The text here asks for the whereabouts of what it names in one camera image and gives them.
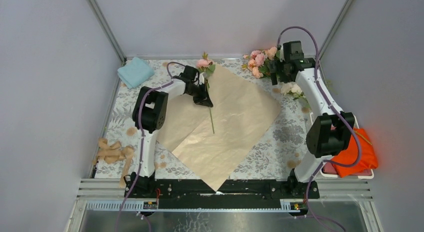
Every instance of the floor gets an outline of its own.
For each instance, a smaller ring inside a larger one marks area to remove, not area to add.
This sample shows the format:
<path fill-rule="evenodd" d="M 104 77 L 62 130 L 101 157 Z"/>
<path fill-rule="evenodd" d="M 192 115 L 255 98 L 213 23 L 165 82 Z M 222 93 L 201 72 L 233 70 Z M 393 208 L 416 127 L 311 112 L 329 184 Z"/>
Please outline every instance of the floor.
<path fill-rule="evenodd" d="M 361 209 L 355 202 L 311 202 L 311 208 L 319 216 L 329 217 L 342 224 L 347 231 L 365 232 Z M 86 210 L 81 232 L 113 232 L 117 211 Z M 148 217 L 153 232 L 327 232 L 314 218 L 294 219 L 288 213 L 269 212 L 156 212 Z M 326 223 L 336 231 L 342 231 Z M 135 212 L 123 212 L 119 231 L 149 231 L 147 221 Z"/>
<path fill-rule="evenodd" d="M 171 60 L 147 60 L 155 70 L 155 75 L 142 86 L 157 87 L 169 81 L 166 64 Z M 173 60 L 185 65 L 194 66 L 197 60 Z M 256 79 L 250 71 L 242 70 L 243 59 L 217 59 L 215 63 L 222 65 L 234 74 L 260 86 L 270 93 L 281 104 L 281 113 L 275 119 L 269 130 L 251 149 L 247 157 L 235 168 L 230 179 L 286 179 L 289 172 L 300 164 L 306 147 L 306 119 L 309 115 L 307 104 L 301 100 L 293 100 L 289 95 L 280 93 L 281 85 L 272 85 L 269 78 Z M 178 75 L 183 71 L 181 66 L 170 66 L 171 73 Z M 107 125 L 105 138 L 110 143 L 119 140 L 122 147 L 131 145 L 137 152 L 138 140 L 134 122 L 131 119 L 134 104 L 140 87 L 128 89 L 121 82 L 113 106 L 110 121 Z M 181 161 L 157 143 L 155 148 L 155 167 L 157 179 L 199 179 Z M 99 160 L 96 166 L 95 178 L 117 179 L 121 177 L 124 161 L 107 164 Z M 135 157 L 130 167 L 134 170 Z"/>

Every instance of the flower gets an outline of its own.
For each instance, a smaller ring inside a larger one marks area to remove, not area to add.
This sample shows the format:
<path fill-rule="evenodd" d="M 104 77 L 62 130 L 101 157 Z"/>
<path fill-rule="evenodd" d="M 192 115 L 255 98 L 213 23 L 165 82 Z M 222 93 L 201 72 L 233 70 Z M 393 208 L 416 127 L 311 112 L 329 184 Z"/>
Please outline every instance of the flower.
<path fill-rule="evenodd" d="M 253 68 L 256 67 L 256 61 L 254 59 L 249 60 L 247 63 L 247 68 L 252 71 Z"/>
<path fill-rule="evenodd" d="M 297 83 L 295 83 L 294 85 L 293 85 L 293 87 L 291 88 L 291 90 L 290 90 L 293 94 L 298 94 L 298 95 L 300 95 L 300 94 L 302 94 L 302 89 L 301 89 L 301 87 L 297 84 Z"/>
<path fill-rule="evenodd" d="M 258 68 L 258 67 L 254 67 L 254 68 L 252 69 L 252 75 L 253 75 L 256 79 L 259 79 L 259 78 L 261 78 L 261 77 L 264 77 L 264 74 L 263 74 L 263 73 L 261 73 L 261 72 L 259 72 L 259 68 Z"/>
<path fill-rule="evenodd" d="M 210 59 L 199 59 L 197 61 L 197 67 L 201 68 L 201 67 L 208 67 L 210 64 L 212 63 L 212 60 Z"/>
<path fill-rule="evenodd" d="M 254 51 L 252 51 L 252 53 L 250 54 L 250 57 L 252 58 L 252 59 L 254 59 L 254 58 L 256 58 L 256 56 L 257 55 L 259 55 L 259 54 L 261 54 L 262 53 L 262 51 L 260 51 L 260 50 L 254 50 Z"/>
<path fill-rule="evenodd" d="M 296 85 L 295 82 L 284 83 L 281 87 L 281 94 L 286 95 L 291 92 L 294 85 Z"/>
<path fill-rule="evenodd" d="M 262 65 L 264 65 L 265 55 L 263 53 L 256 55 L 254 61 L 256 61 L 256 66 L 261 67 Z"/>
<path fill-rule="evenodd" d="M 276 56 L 276 53 L 277 53 L 277 47 L 274 46 L 268 49 L 266 53 L 268 54 L 268 59 L 274 60 L 274 57 Z"/>

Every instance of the reflective metal surface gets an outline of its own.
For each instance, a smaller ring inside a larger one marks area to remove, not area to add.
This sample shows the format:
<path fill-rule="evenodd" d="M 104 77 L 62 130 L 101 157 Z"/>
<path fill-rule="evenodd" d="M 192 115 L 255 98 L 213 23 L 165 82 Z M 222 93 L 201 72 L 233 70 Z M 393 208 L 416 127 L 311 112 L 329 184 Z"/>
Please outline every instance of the reflective metal surface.
<path fill-rule="evenodd" d="M 366 232 L 359 205 L 355 202 L 311 202 L 316 215 L 341 223 L 348 232 Z M 114 232 L 117 211 L 86 210 L 82 232 Z M 326 232 L 314 218 L 294 219 L 288 213 L 156 212 L 148 217 L 153 232 Z M 329 224 L 336 231 L 340 228 Z M 120 232 L 147 232 L 146 220 L 135 212 L 123 212 Z"/>

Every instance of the white flower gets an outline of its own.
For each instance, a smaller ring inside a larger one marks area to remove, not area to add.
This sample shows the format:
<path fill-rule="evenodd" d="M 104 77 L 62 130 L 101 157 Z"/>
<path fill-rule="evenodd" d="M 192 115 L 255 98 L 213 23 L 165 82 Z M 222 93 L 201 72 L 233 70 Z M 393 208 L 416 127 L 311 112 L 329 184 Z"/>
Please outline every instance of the white flower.
<path fill-rule="evenodd" d="M 298 94 L 298 95 L 300 95 L 300 94 L 302 94 L 302 89 L 301 89 L 301 87 L 300 87 L 297 83 L 295 83 L 295 84 L 293 85 L 293 87 L 291 88 L 291 92 L 292 92 L 293 94 Z"/>
<path fill-rule="evenodd" d="M 281 94 L 286 95 L 287 93 L 289 93 L 294 85 L 297 84 L 295 82 L 283 83 L 281 87 Z"/>

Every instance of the tan ribbon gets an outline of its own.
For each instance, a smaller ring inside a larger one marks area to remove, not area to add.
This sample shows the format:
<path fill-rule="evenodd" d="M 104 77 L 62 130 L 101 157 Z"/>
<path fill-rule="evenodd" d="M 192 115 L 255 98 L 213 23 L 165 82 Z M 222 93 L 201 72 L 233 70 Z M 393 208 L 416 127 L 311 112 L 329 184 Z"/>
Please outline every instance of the tan ribbon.
<path fill-rule="evenodd" d="M 125 160 L 125 165 L 123 166 L 119 180 L 119 187 L 125 188 L 124 176 L 128 175 L 128 170 L 130 169 L 134 157 L 134 148 L 128 145 L 121 150 L 121 142 L 119 141 L 109 146 L 108 140 L 105 138 L 98 139 L 98 146 L 100 150 L 97 152 L 96 158 L 103 159 L 108 165 Z"/>

